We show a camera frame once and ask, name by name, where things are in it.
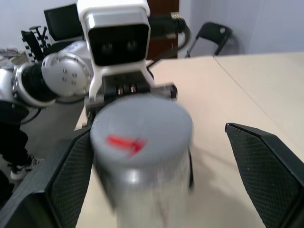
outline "white table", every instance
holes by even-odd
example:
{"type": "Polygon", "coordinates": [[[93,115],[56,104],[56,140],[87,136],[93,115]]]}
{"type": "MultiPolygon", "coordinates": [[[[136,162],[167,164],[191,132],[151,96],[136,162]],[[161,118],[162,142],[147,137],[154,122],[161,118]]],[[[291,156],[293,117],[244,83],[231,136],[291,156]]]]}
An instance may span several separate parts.
{"type": "MultiPolygon", "coordinates": [[[[274,133],[291,150],[298,150],[298,145],[219,64],[224,60],[165,60],[152,69],[157,84],[174,82],[179,90],[178,103],[190,113],[194,123],[191,151],[195,191],[189,195],[184,227],[264,228],[243,186],[225,124],[235,122],[274,133]]],[[[77,127],[85,122],[83,111],[77,127]]],[[[92,170],[77,227],[115,228],[115,219],[92,170]]]]}
{"type": "Polygon", "coordinates": [[[216,60],[294,143],[289,148],[304,161],[304,53],[216,60]]]}

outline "gray floor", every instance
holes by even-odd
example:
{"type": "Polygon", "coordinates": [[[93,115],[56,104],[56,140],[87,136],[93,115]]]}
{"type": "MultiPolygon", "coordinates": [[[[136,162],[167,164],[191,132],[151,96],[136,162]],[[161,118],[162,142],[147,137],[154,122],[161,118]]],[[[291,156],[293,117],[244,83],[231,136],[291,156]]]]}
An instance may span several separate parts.
{"type": "MultiPolygon", "coordinates": [[[[45,158],[49,149],[60,139],[64,139],[73,132],[79,119],[84,103],[73,105],[55,104],[32,122],[21,126],[21,130],[28,135],[26,149],[29,153],[45,158]]],[[[10,168],[0,158],[0,169],[9,176],[10,168]]]]}

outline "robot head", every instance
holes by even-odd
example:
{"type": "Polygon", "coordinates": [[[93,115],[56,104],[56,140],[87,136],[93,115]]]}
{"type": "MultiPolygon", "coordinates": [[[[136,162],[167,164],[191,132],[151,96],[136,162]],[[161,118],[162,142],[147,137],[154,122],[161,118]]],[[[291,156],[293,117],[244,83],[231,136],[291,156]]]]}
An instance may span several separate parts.
{"type": "Polygon", "coordinates": [[[146,0],[79,0],[77,9],[96,66],[146,58],[150,39],[146,0]]]}

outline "cylindrical container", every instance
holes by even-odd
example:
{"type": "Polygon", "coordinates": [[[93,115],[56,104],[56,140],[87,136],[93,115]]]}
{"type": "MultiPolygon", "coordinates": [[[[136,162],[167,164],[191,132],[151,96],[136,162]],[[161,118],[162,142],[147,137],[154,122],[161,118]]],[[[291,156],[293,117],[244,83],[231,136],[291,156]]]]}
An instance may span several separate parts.
{"type": "Polygon", "coordinates": [[[95,166],[119,228],[183,227],[191,135],[189,114],[151,94],[118,99],[96,116],[95,166]]]}

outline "red arrow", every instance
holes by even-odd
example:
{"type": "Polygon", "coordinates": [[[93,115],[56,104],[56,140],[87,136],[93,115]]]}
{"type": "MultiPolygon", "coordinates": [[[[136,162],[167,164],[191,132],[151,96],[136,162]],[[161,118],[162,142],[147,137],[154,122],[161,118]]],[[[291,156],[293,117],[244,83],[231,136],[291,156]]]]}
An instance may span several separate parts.
{"type": "Polygon", "coordinates": [[[106,140],[107,143],[113,147],[128,150],[130,152],[130,157],[139,153],[139,151],[147,144],[146,139],[132,139],[117,135],[109,135],[106,140]]]}

